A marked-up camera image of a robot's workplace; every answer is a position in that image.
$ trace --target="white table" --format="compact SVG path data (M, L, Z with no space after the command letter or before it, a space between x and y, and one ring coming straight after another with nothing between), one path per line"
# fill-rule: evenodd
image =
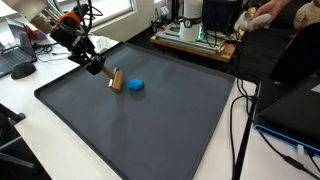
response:
M310 167L317 173L315 166L310 158L305 154L299 156L297 149L278 141L274 138L265 136L269 142L281 153L288 155L300 163ZM320 158L314 157L315 162L320 165ZM309 174L300 171L287 162L285 162L277 153L275 153L263 140L260 134L253 128L250 131L247 144L246 155L241 173L242 180L313 180Z
M24 141L33 151L52 179L120 179L119 176L86 145L62 120L37 100L34 91L69 72L78 65L69 61L35 62L37 71L20 80L10 75L0 79L0 102L27 118L15 125ZM245 82L249 94L256 86ZM221 119L195 174L194 179L230 179L232 156L229 136L229 112L232 101L238 97L233 87ZM245 100L234 107L234 142L236 157L247 122Z

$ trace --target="window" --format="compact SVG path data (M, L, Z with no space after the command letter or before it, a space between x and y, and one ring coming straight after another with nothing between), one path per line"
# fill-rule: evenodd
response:
M62 11L71 11L76 6L76 0L56 0ZM88 4L87 0L80 0L81 4ZM108 21L124 13L133 11L133 3L131 0L92 0L92 6L103 13L103 16L97 16L93 21L93 25ZM0 17L17 14L9 8L5 3L0 1Z

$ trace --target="black tray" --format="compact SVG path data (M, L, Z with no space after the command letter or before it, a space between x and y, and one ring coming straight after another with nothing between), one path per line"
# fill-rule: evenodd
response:
M104 53L124 72L122 92L78 67L35 96L123 179L192 179L235 78L120 42ZM145 82L130 91L133 78Z

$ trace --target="blue object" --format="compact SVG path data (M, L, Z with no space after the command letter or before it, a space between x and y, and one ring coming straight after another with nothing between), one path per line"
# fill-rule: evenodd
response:
M128 82L127 87L133 91L140 91L143 88L143 81L141 79L135 78Z

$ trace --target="person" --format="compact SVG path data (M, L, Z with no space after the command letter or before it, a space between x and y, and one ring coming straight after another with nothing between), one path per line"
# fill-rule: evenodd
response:
M255 24L260 29L270 24L291 0L271 0L261 6L253 18L270 14L269 22ZM296 13L294 27L297 30L277 64L270 79L296 85L320 69L320 0L303 5Z

